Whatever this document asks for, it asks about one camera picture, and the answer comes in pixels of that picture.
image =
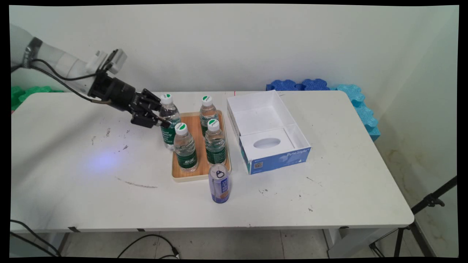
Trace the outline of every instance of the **white box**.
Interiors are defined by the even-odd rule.
[[[310,144],[275,90],[229,97],[227,109],[249,174],[307,160]]]

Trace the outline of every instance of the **white wall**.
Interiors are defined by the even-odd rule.
[[[359,85],[380,119],[378,149],[410,204],[454,175],[456,122],[442,116],[454,116],[456,105],[458,12],[454,6],[279,4],[9,8],[11,23],[82,60],[97,49],[123,48],[128,59],[117,77],[137,90],[264,90],[275,79],[305,78]],[[437,67],[439,61],[446,66]],[[12,74],[12,85],[60,88],[22,69]],[[392,147],[423,156],[408,157],[400,170],[385,158]],[[409,173],[418,160],[432,166]],[[441,255],[456,256],[450,246],[458,235],[448,227],[455,213],[431,214],[433,228],[422,224],[428,238],[435,231],[431,244]]]
[[[458,16],[457,8],[379,120],[375,144],[410,206],[457,175]],[[457,257],[457,187],[440,199],[445,207],[416,221],[437,256]]]
[[[9,12],[10,22],[82,60],[123,48],[128,59],[117,76],[138,90],[264,90],[275,79],[322,78],[361,86],[380,117],[401,86],[395,76],[411,71],[448,9],[195,4]],[[414,58],[403,63],[407,57]],[[24,71],[12,75],[14,85],[56,84]]]

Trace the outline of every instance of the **can lid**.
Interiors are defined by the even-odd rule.
[[[163,94],[161,96],[161,104],[171,104],[172,103],[172,95],[171,94]]]
[[[208,95],[203,96],[203,98],[202,98],[202,104],[203,104],[203,106],[205,106],[205,107],[208,107],[208,106],[213,105],[213,98],[211,98],[211,96],[208,96]]]
[[[185,135],[188,132],[189,132],[189,130],[187,129],[187,124],[185,124],[183,122],[180,122],[180,123],[176,124],[176,126],[175,126],[175,133],[176,134]]]
[[[219,120],[211,119],[208,121],[207,126],[209,131],[216,132],[217,130],[219,130]]]
[[[227,168],[222,164],[213,164],[210,171],[208,172],[211,178],[214,180],[221,180],[227,177]]]

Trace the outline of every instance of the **tripod stand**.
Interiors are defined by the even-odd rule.
[[[450,189],[452,189],[454,186],[457,185],[457,176],[452,178],[450,181],[446,182],[444,185],[442,185],[439,189],[437,189],[435,192],[428,194],[426,197],[421,200],[421,202],[417,203],[415,206],[411,208],[411,211],[413,212],[414,215],[419,213],[421,210],[423,210],[426,207],[434,207],[435,205],[440,205],[440,206],[445,206],[444,202],[442,202],[439,197],[446,192],[448,192]],[[400,248],[402,246],[402,240],[403,240],[403,231],[405,229],[411,230],[413,233],[419,247],[421,248],[422,253],[424,256],[433,256],[429,245],[426,243],[426,241],[423,238],[423,235],[421,232],[419,232],[418,227],[416,226],[416,221],[414,221],[411,225],[407,227],[401,227],[398,229],[398,235],[396,238],[396,245],[395,245],[395,253],[394,257],[399,257],[400,256]],[[379,257],[383,257],[384,255],[380,250],[377,248],[375,243],[377,241],[374,241],[369,245],[372,251],[374,251]]]

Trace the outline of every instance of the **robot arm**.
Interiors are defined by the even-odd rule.
[[[80,95],[87,94],[96,103],[108,104],[132,114],[131,123],[151,128],[153,125],[168,128],[170,122],[159,118],[153,110],[161,108],[160,99],[143,89],[141,93],[127,83],[108,76],[116,74],[127,56],[121,49],[110,55],[98,51],[89,62],[78,58],[33,37],[27,31],[10,24],[10,64],[15,67],[32,68],[56,79],[65,87]]]

